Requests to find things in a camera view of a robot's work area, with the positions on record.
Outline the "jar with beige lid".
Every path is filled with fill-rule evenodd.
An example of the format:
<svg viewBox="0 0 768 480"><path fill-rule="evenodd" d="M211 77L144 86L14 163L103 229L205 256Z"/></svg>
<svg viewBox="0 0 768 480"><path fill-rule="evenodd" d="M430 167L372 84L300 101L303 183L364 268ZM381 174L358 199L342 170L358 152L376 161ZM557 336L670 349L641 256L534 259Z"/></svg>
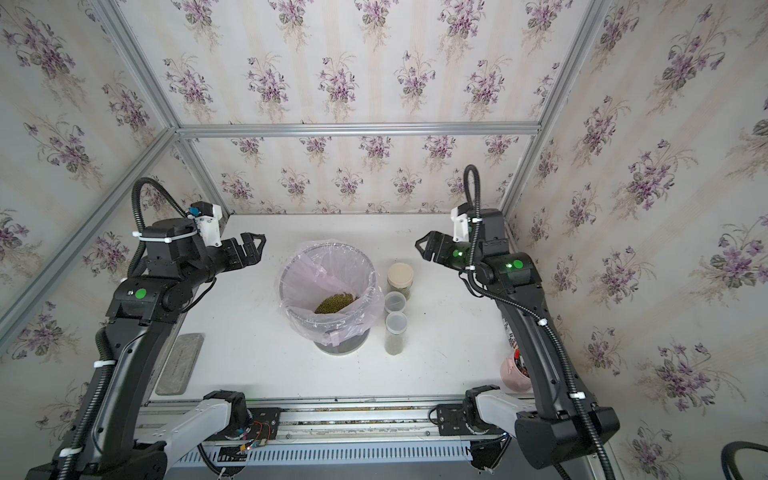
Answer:
<svg viewBox="0 0 768 480"><path fill-rule="evenodd" d="M386 281L390 292L398 292L406 299L411 296L415 272L411 265L395 262L387 270Z"/></svg>

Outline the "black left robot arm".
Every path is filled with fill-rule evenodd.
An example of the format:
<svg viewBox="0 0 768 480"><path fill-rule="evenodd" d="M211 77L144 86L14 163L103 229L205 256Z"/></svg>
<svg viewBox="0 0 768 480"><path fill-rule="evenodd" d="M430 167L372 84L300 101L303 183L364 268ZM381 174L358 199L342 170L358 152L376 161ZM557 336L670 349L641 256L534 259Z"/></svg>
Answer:
<svg viewBox="0 0 768 480"><path fill-rule="evenodd" d="M209 246L191 218L158 221L137 233L146 254L115 290L95 335L99 358L72 429L55 458L29 479L161 479L209 437L238 439L252 422L243 393L214 391L151 444L135 430L152 369L203 284L260 262L266 237L242 233Z"/></svg>

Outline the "aluminium frame post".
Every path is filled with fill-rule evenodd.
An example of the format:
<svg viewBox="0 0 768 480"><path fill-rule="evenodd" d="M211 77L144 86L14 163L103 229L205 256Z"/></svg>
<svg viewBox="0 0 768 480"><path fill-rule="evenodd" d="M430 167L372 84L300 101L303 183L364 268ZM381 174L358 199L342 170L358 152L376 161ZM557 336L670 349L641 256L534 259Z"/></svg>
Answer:
<svg viewBox="0 0 768 480"><path fill-rule="evenodd" d="M123 59L127 72L133 77L139 90L146 97L147 105L152 109L155 118L163 125L165 130L173 134L172 144L178 150L180 158L188 167L190 175L196 182L201 192L208 200L220 205L223 211L223 219L230 216L229 209L221 193L218 191L214 179L205 166L191 140L181 137L182 121L175 112L168 96L164 93L161 82L153 72L146 55L142 51L139 42L131 31L131 28L120 9L118 1L96 0L90 1L94 13L109 35L117 53Z"/></svg>
<svg viewBox="0 0 768 480"><path fill-rule="evenodd" d="M508 185L501 202L502 212L509 216L520 201L527 182L531 179L539 155L546 142L553 134L559 114L565 108L568 95L577 80L584 62L589 57L599 33L603 20L608 13L612 1L590 1L582 20L578 25L575 36L567 50L560 67L557 79L544 104L542 115L538 120L538 130L531 134L525 154Z"/></svg>

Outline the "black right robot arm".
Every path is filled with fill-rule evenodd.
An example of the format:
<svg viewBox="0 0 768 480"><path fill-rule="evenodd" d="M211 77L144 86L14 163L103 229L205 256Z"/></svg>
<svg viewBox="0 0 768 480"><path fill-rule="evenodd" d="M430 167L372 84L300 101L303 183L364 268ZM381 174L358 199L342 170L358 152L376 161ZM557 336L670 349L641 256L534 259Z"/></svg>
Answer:
<svg viewBox="0 0 768 480"><path fill-rule="evenodd" d="M493 300L517 343L533 401L518 402L496 387L467 393L472 427L498 427L518 443L535 469L595 455L607 479L616 476L605 444L620 421L598 405L576 372L547 305L531 257L510 250L503 215L464 203L451 212L452 234L431 231L415 246L421 256L466 276L468 290Z"/></svg>

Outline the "aluminium frame post left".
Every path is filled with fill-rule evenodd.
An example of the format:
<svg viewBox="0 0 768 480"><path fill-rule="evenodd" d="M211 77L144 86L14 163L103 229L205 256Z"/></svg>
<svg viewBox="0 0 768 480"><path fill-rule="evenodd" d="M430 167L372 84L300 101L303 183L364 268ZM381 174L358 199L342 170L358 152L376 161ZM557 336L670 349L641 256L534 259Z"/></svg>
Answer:
<svg viewBox="0 0 768 480"><path fill-rule="evenodd" d="M131 28L120 9L118 1L96 0L90 1L94 13L109 35L117 53L123 59L127 72L133 77L139 90L146 97L147 105L152 109L155 118L163 125L165 130L173 134L172 144L178 150L180 158L188 167L190 175L196 182L201 192L208 200L220 205L223 211L223 219L230 216L229 209L221 193L218 191L214 179L205 166L191 140L181 137L182 121L175 112L168 96L164 93L161 82L153 72L146 55L142 51L139 42L131 31Z"/></svg>

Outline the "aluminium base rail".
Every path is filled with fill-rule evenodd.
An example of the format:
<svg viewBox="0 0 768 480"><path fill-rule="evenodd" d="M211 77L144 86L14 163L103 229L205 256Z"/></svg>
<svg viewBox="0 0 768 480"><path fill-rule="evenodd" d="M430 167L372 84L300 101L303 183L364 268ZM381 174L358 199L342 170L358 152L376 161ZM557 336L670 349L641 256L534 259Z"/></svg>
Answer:
<svg viewBox="0 0 768 480"><path fill-rule="evenodd" d="M507 433L470 425L459 396L249 400L250 425L234 437L194 440L170 467L492 462Z"/></svg>

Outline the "aluminium frame post right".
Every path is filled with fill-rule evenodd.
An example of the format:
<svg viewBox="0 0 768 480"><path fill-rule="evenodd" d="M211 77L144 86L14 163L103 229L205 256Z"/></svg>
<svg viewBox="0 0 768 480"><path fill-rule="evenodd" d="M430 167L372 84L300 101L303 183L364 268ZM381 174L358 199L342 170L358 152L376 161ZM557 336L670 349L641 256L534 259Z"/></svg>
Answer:
<svg viewBox="0 0 768 480"><path fill-rule="evenodd" d="M603 20L608 13L612 1L590 1L582 20L578 25L575 36L567 50L560 67L557 79L544 104L542 115L538 120L538 130L531 134L525 154L508 185L501 202L502 212L509 216L520 201L527 182L531 179L539 155L546 142L553 134L559 114L565 108L568 95L577 80L584 62L589 57L599 33Z"/></svg>

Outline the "grey sponge pad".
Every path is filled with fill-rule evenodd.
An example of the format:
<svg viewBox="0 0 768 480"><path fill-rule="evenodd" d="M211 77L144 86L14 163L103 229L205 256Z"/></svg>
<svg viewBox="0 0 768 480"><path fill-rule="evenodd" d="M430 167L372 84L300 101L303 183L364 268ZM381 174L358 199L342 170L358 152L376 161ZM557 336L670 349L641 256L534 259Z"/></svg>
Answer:
<svg viewBox="0 0 768 480"><path fill-rule="evenodd" d="M202 333L176 338L156 384L156 395L176 396L186 392L204 340Z"/></svg>

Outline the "clear jar with mung beans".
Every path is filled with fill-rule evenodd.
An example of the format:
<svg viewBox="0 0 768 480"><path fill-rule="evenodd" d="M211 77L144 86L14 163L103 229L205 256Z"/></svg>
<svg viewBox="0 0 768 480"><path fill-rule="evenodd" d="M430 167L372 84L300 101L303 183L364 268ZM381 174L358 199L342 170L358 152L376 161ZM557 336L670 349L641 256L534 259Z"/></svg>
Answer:
<svg viewBox="0 0 768 480"><path fill-rule="evenodd" d="M400 354L405 345L407 316L402 312L391 312L385 319L385 350L389 355Z"/></svg>

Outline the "pink pen holder cup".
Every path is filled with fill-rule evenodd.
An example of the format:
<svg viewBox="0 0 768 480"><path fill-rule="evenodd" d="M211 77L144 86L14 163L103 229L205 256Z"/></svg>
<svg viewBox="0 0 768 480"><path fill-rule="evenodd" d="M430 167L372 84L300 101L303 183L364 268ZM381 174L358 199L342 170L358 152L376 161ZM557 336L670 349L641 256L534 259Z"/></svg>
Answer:
<svg viewBox="0 0 768 480"><path fill-rule="evenodd" d="M513 354L510 354L500 367L500 378L504 385L515 393L526 393L532 390L532 381L520 375L514 367Z"/></svg>

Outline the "open clear jar middle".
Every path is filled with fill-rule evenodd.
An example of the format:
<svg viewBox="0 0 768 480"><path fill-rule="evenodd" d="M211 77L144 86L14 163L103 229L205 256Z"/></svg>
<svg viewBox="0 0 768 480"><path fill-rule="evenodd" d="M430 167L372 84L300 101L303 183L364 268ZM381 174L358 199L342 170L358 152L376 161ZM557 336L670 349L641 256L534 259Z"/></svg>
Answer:
<svg viewBox="0 0 768 480"><path fill-rule="evenodd" d="M403 312L407 306L407 298L399 291L392 291L384 297L384 308L387 314Z"/></svg>

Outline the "aluminium frame crossbar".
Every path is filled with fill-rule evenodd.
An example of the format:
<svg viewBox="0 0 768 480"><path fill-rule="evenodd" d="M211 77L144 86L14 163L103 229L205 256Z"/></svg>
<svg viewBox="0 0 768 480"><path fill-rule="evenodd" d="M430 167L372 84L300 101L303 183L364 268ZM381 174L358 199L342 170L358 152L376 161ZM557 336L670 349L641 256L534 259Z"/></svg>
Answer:
<svg viewBox="0 0 768 480"><path fill-rule="evenodd" d="M181 138L344 137L430 135L527 135L539 133L535 121L510 122L379 122L182 125Z"/></svg>

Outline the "mung beans in bin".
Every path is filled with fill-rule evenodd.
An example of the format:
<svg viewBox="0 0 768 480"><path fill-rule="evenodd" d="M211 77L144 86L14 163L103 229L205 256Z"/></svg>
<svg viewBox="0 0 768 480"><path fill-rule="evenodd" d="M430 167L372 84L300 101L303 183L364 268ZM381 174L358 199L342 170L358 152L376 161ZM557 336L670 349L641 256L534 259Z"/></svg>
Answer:
<svg viewBox="0 0 768 480"><path fill-rule="evenodd" d="M314 310L318 315L330 315L340 312L358 299L352 293L338 293L324 299Z"/></svg>

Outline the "mesh bin with plastic bag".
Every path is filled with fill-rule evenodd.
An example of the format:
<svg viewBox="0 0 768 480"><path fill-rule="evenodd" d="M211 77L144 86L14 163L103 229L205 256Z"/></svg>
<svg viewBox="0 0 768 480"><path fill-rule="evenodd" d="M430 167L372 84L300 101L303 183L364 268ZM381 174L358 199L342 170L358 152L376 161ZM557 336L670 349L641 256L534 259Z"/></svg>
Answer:
<svg viewBox="0 0 768 480"><path fill-rule="evenodd" d="M329 355L357 350L384 313L384 292L372 260L338 240L301 245L277 275L276 290L290 326ZM345 292L358 299L335 314L314 313L324 299Z"/></svg>

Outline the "pens in holder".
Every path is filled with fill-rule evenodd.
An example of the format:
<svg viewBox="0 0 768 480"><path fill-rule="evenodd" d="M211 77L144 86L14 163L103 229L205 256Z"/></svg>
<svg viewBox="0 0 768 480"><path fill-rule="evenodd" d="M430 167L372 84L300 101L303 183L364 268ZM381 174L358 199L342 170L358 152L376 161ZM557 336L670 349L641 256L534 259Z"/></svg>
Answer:
<svg viewBox="0 0 768 480"><path fill-rule="evenodd" d="M524 359L518 348L515 349L513 354L513 363L515 370L525 378L529 378L528 369L525 365Z"/></svg>

